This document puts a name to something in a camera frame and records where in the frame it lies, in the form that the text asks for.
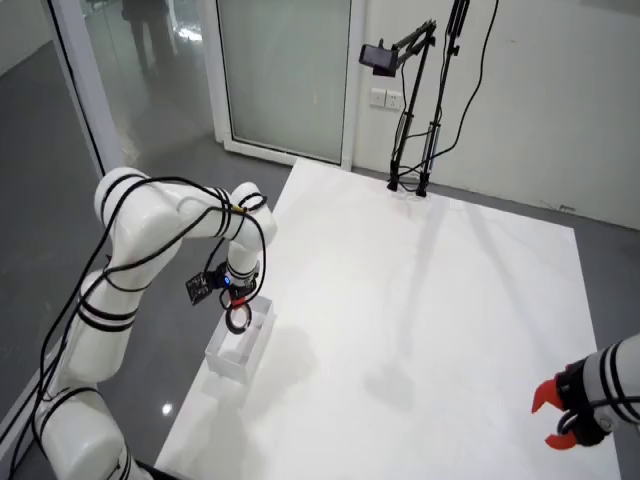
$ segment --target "black tripod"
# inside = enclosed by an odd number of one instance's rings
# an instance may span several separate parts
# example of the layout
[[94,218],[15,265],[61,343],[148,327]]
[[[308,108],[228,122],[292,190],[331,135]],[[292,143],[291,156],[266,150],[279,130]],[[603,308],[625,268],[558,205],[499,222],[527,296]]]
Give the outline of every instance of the black tripod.
[[[385,49],[383,46],[384,41],[380,40],[377,47],[364,45],[360,52],[360,63],[368,67],[373,67],[374,75],[385,77],[395,77],[398,68],[400,68],[409,58],[422,52],[420,66],[418,67],[418,74],[416,75],[416,82],[409,102],[409,108],[402,113],[398,130],[396,131],[396,138],[394,139],[393,154],[391,155],[390,165],[390,180],[387,185],[387,188],[394,192],[398,189],[398,169],[400,167],[402,154],[404,153],[404,147],[407,143],[407,137],[411,130],[413,109],[418,97],[420,82],[422,81],[422,72],[424,71],[424,64],[427,60],[427,52],[429,51],[429,46],[435,45],[436,42],[436,39],[433,36],[435,30],[436,23],[433,20],[429,20],[416,29],[415,32],[406,36],[398,43],[394,43],[391,46],[391,50]],[[400,55],[399,53],[402,49],[405,49],[405,51]]]
[[440,77],[438,101],[436,103],[436,111],[434,113],[433,120],[429,123],[427,138],[422,152],[422,160],[420,162],[420,183],[418,184],[416,195],[421,197],[427,196],[427,185],[429,185],[429,177],[433,170],[433,161],[437,156],[436,147],[438,145],[438,136],[440,135],[440,119],[442,118],[442,97],[444,96],[444,86],[447,82],[447,75],[449,74],[451,57],[457,56],[460,51],[460,46],[456,45],[456,39],[460,37],[460,33],[462,32],[464,20],[467,16],[467,10],[469,9],[469,1],[470,0],[454,1],[453,8],[451,9],[451,15],[449,16],[449,23],[447,24],[446,35],[449,37],[449,41]]
[[[433,168],[433,160],[437,156],[435,149],[438,144],[438,135],[440,133],[444,85],[447,81],[447,75],[449,74],[451,57],[458,55],[458,52],[460,51],[460,47],[455,45],[455,39],[460,37],[460,32],[462,31],[467,10],[469,9],[469,2],[470,0],[455,0],[453,3],[446,32],[446,35],[449,37],[449,46],[446,51],[444,65],[442,67],[436,111],[433,121],[429,124],[429,131],[427,132],[421,163],[418,167],[410,169],[415,171],[420,168],[420,182],[416,189],[416,195],[421,197],[427,196],[429,176],[431,175],[431,170]],[[389,168],[389,183],[387,185],[387,188],[394,192],[398,190],[398,183],[400,180],[400,173],[398,170],[400,169],[400,161],[402,160],[402,155],[404,154],[404,149],[411,130],[411,123],[413,122],[413,110],[418,97],[420,82],[422,81],[422,73],[427,60],[427,52],[429,50],[429,46],[435,45],[435,37],[433,36],[435,29],[436,23],[433,20],[429,20],[420,26],[415,32],[392,45],[391,50],[385,49],[383,47],[383,40],[380,40],[377,47],[364,45],[360,52],[361,64],[373,67],[374,75],[386,77],[395,77],[398,68],[400,68],[409,58],[422,52],[416,81],[411,94],[411,100],[409,101],[409,108],[404,111],[402,113],[402,117],[400,117],[398,130],[396,131],[396,138],[394,139],[393,153],[391,155],[391,164]],[[424,38],[418,42],[420,37],[423,35]],[[403,48],[405,49],[405,52],[402,55],[399,55],[400,50]]]

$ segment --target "robot end effector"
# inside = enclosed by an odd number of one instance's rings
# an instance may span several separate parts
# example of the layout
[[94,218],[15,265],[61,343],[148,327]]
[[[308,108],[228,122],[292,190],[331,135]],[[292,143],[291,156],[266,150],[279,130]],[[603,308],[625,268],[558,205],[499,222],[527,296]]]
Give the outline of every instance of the robot end effector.
[[640,334],[567,365],[536,390],[532,413],[545,403],[564,411],[556,450],[598,445],[622,423],[640,425]]

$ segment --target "door frame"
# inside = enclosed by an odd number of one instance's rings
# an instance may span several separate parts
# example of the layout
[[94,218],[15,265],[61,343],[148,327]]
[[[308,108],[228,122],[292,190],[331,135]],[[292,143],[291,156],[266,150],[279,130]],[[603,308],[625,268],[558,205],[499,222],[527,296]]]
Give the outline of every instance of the door frame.
[[[355,146],[356,122],[358,115],[358,100],[360,97],[360,64],[359,55],[364,41],[365,29],[365,1],[350,0],[349,16],[349,46],[347,51],[347,81],[345,88],[344,119],[342,127],[342,151],[340,166],[344,170],[351,170],[353,165],[353,150]],[[301,155],[260,147],[255,144],[244,143],[233,137],[231,128],[231,110],[227,80],[222,54],[222,37],[218,15],[218,0],[200,0],[203,22],[203,41],[206,42],[207,76],[211,92],[211,109],[216,132],[216,140],[224,145],[225,150],[240,153],[250,157],[261,158],[285,165],[293,165]]]
[[79,0],[41,0],[98,176],[125,166],[107,93]]

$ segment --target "glass door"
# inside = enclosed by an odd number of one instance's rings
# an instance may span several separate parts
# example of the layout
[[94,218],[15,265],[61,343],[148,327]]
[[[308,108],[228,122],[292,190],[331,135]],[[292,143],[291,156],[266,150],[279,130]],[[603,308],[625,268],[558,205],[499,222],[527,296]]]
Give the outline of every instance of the glass door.
[[364,0],[215,3],[214,119],[225,149],[350,169]]

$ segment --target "wall outlet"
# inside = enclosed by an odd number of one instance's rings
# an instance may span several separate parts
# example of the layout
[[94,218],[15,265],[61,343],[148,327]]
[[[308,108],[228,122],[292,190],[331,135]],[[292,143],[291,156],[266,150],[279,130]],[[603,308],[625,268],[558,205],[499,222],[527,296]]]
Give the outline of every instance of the wall outlet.
[[369,104],[384,108],[384,102],[387,98],[387,91],[384,88],[372,88],[369,95]]
[[385,100],[384,106],[387,108],[392,108],[394,110],[402,110],[402,92],[387,90],[387,98]]

